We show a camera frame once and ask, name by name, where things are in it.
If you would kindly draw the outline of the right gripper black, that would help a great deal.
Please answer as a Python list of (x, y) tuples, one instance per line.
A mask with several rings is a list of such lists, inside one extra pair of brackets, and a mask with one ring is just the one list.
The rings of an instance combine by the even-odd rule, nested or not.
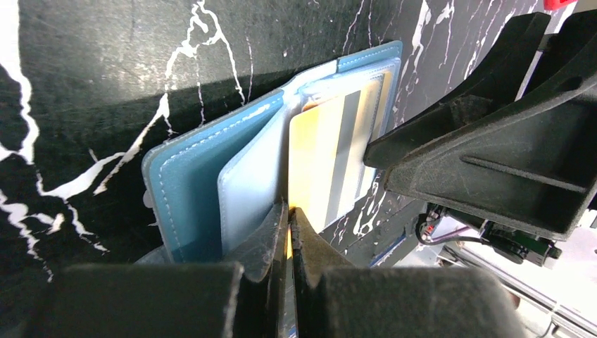
[(365, 163), (385, 171), (386, 190), (570, 237), (596, 196), (596, 9), (565, 20), (513, 102), (550, 21), (512, 17), (460, 85), (368, 146)]

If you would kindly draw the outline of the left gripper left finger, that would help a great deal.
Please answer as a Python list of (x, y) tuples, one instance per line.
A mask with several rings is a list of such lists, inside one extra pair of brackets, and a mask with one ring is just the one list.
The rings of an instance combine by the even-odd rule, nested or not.
[(44, 292), (24, 337), (281, 337), (289, 209), (219, 263), (84, 264)]

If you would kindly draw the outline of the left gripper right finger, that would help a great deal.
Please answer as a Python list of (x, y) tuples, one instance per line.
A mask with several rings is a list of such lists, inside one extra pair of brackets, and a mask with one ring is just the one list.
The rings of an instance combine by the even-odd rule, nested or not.
[(291, 212), (299, 337), (524, 337), (501, 283), (479, 268), (363, 268)]

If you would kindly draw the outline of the blue card holder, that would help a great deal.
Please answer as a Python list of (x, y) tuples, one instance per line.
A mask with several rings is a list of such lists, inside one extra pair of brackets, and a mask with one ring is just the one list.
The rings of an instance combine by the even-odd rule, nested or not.
[(400, 41), (304, 70), (260, 99), (150, 150), (142, 161), (146, 197), (165, 263), (210, 263), (236, 249), (279, 200), (289, 202), (289, 123), (312, 94), (340, 81), (389, 73), (380, 134), (389, 128), (402, 66)]

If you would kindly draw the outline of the yellow credit card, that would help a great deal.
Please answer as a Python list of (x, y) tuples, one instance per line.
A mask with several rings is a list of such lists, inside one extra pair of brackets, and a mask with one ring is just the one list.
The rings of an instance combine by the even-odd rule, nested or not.
[(340, 81), (332, 94), (312, 94), (289, 123), (290, 208), (300, 208), (315, 233), (348, 213), (367, 191), (373, 171), (363, 155), (382, 131), (389, 73)]

